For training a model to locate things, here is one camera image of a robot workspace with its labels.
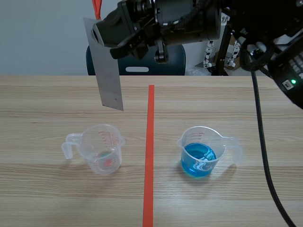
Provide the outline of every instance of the measuring cup with blue liquid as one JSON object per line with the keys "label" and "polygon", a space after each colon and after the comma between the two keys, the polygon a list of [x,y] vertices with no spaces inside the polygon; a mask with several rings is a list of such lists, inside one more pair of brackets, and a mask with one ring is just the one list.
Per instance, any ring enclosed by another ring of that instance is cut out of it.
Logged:
{"label": "measuring cup with blue liquid", "polygon": [[233,151],[234,163],[239,163],[242,156],[242,148],[236,138],[224,137],[204,126],[187,129],[177,144],[182,149],[184,171],[194,177],[209,175],[228,150]]}

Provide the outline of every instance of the gray metal plate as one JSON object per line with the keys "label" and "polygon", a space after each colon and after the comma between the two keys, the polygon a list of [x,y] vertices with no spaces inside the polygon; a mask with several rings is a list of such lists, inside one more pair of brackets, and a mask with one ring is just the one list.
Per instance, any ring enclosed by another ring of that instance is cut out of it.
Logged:
{"label": "gray metal plate", "polygon": [[97,22],[95,19],[84,18],[102,105],[123,110],[118,60],[112,58],[110,48],[97,43],[92,32],[93,25]]}

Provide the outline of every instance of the blue liquid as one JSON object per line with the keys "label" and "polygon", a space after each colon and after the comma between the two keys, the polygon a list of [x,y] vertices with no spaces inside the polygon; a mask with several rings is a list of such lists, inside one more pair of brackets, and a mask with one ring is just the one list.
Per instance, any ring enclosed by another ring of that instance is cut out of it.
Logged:
{"label": "blue liquid", "polygon": [[[200,159],[201,161],[211,161],[216,159],[214,151],[207,145],[202,143],[191,143],[185,147],[185,150],[193,157]],[[216,162],[197,162],[190,156],[182,154],[181,159],[182,167],[184,171],[192,176],[201,177],[210,174],[214,168]]]}

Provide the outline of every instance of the empty measuring cup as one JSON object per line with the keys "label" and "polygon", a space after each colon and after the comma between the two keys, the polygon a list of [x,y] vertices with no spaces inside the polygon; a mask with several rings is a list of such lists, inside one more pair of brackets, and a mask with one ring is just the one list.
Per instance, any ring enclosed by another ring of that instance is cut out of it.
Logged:
{"label": "empty measuring cup", "polygon": [[101,124],[87,129],[82,134],[70,134],[62,144],[66,159],[72,158],[72,145],[77,146],[96,174],[111,174],[122,162],[121,147],[125,144],[120,131],[112,125]]}
{"label": "empty measuring cup", "polygon": [[196,177],[210,174],[227,150],[233,151],[234,163],[240,162],[242,156],[242,148],[236,138],[221,136],[203,126],[187,129],[177,144],[182,149],[183,169]]}

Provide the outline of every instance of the orange tape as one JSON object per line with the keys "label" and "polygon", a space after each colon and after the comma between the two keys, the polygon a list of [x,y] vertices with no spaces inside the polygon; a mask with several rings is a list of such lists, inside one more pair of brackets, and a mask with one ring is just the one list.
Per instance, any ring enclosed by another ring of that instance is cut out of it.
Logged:
{"label": "orange tape", "polygon": [[93,2],[93,6],[94,6],[96,19],[100,20],[101,19],[102,0],[92,0],[92,2]]}
{"label": "orange tape", "polygon": [[155,86],[149,85],[146,151],[145,151],[145,175],[143,198],[143,227],[153,226],[153,136],[154,136],[154,110],[155,110]]}

